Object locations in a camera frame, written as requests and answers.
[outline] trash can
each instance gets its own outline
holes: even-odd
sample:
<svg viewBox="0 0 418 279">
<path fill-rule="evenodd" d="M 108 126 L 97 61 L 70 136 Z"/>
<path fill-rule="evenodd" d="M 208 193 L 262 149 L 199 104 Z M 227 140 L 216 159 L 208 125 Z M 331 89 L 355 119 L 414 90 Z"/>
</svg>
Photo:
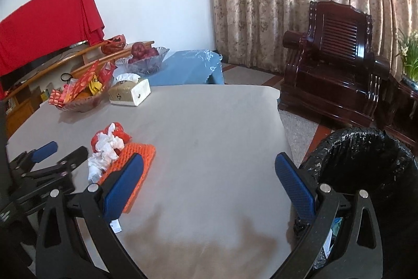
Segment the trash can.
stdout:
<svg viewBox="0 0 418 279">
<path fill-rule="evenodd" d="M 382 239 L 383 278 L 418 276 L 418 165 L 408 148 L 377 129 L 342 129 L 322 140 L 300 168 L 337 192 L 366 189 Z"/>
</svg>

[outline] gray tablecloth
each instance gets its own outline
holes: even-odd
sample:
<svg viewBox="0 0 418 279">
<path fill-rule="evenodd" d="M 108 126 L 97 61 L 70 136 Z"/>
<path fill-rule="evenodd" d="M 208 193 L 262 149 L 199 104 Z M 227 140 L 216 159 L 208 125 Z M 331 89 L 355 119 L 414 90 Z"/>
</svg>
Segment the gray tablecloth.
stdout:
<svg viewBox="0 0 418 279">
<path fill-rule="evenodd" d="M 157 153 L 117 236 L 150 278 L 269 278 L 291 251 L 291 202 L 274 171 L 291 155 L 270 87 L 153 87 L 138 107 L 103 103 L 88 113 L 46 104 L 11 137 L 9 158 L 55 140 L 53 165 L 94 133 L 120 122 Z M 87 164 L 74 172 L 87 186 Z M 104 268 L 80 221 L 92 259 Z"/>
</svg>

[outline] chair backrest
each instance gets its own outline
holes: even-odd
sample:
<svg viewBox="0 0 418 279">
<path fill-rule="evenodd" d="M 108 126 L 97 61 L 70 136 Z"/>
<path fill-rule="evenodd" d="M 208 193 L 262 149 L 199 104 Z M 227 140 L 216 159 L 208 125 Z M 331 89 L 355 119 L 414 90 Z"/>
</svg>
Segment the chair backrest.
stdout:
<svg viewBox="0 0 418 279">
<path fill-rule="evenodd" d="M 311 2 L 309 33 L 314 57 L 334 64 L 363 66 L 371 46 L 371 15 L 336 2 Z"/>
</svg>

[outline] tissue pack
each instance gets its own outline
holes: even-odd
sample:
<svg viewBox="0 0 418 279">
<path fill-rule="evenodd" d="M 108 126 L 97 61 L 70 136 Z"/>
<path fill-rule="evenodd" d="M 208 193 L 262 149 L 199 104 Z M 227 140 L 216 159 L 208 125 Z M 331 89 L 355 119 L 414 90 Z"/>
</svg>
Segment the tissue pack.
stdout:
<svg viewBox="0 0 418 279">
<path fill-rule="evenodd" d="M 149 94 L 151 88 L 146 78 L 138 82 L 119 81 L 109 89 L 110 103 L 125 106 L 138 106 Z"/>
</svg>

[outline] dark wooden side table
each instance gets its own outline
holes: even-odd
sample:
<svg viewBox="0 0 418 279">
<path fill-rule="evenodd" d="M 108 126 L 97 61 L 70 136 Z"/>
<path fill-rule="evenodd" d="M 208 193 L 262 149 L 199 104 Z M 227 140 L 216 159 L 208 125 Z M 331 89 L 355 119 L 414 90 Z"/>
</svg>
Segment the dark wooden side table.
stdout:
<svg viewBox="0 0 418 279">
<path fill-rule="evenodd" d="M 391 75 L 381 94 L 376 111 L 378 128 L 418 155 L 418 92 Z"/>
</svg>

